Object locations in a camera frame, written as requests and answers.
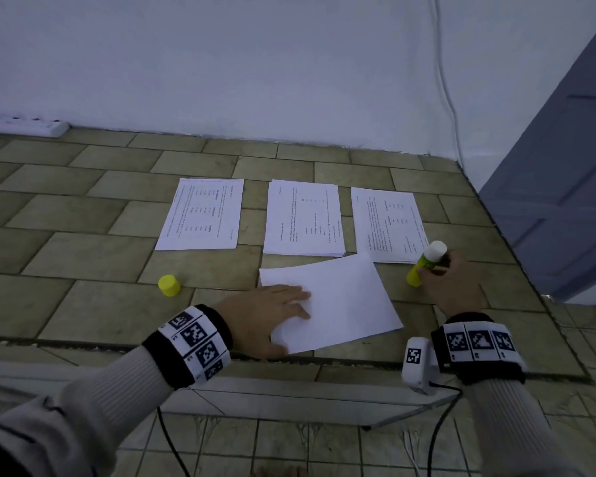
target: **paper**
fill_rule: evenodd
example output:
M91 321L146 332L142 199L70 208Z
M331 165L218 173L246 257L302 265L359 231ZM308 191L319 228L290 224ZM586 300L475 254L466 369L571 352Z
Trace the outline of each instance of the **paper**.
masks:
M355 244L378 263L416 263L428 247L411 192L351 188Z
M344 256L337 186L272 180L262 252Z
M300 302L311 319L289 318L271 334L271 341L286 346L289 353L404 327L366 254L292 268L261 269L261 282L264 286L300 285L311 292L310 299Z
M234 249L243 179L181 179L155 250Z

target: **door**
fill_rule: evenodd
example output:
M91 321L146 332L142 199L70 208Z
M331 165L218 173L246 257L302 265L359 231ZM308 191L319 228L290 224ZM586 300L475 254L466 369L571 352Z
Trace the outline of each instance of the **door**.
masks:
M480 197L541 294L596 283L596 35Z

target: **black cable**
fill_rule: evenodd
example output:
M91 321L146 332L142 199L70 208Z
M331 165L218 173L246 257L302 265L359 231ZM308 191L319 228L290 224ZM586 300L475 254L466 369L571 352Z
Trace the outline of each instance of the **black cable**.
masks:
M457 402L463 396L463 392L461 391L461 388L451 387L450 385L434 384L433 382L429 382L429 385L431 387L455 390L455 391L459 392L459 394L453 399L453 401L451 401L448 408L446 408L446 410L444 411L442 416L439 418L437 425L435 425L435 430L433 430L433 436L430 437L430 447L428 448L428 469L426 470L427 471L426 475L428 477L431 477L432 465L433 465L433 450L435 449L435 441L437 440L437 434L439 433L439 428L441 428L442 424L444 423L444 420L446 419L446 417L448 417L448 414L451 412L451 410L455 407L455 405L457 405Z
M166 424L163 423L163 415L161 415L161 407L159 407L159 406L157 407L157 417L159 417L159 425L161 425L161 431L163 432L164 437L166 437L166 441L168 441L168 445L170 446L172 453L175 454L175 457L176 457L179 465L181 465L181 469L183 470L185 477L191 477L190 472L187 471L187 467L181 460L181 457L179 457L179 454L175 449L175 445L170 440L170 435L168 435L168 431L166 430Z

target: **yellow glue stick cap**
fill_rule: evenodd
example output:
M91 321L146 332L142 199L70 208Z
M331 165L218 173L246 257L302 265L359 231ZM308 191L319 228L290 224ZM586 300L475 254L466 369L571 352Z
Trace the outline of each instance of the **yellow glue stick cap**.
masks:
M176 296L181 291L179 281L173 275L165 275L159 278L159 289L166 296Z

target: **glue stick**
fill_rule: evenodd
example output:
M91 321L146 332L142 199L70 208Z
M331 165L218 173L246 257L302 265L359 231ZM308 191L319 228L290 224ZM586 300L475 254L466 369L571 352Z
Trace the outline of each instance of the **glue stick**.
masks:
M420 260L415 263L415 266L411 268L411 271L406 275L406 282L411 286L419 286L421 284L420 275L418 274L418 268L433 269L439 261L442 260L448 248L441 241L433 241L429 244L428 248L421 255Z

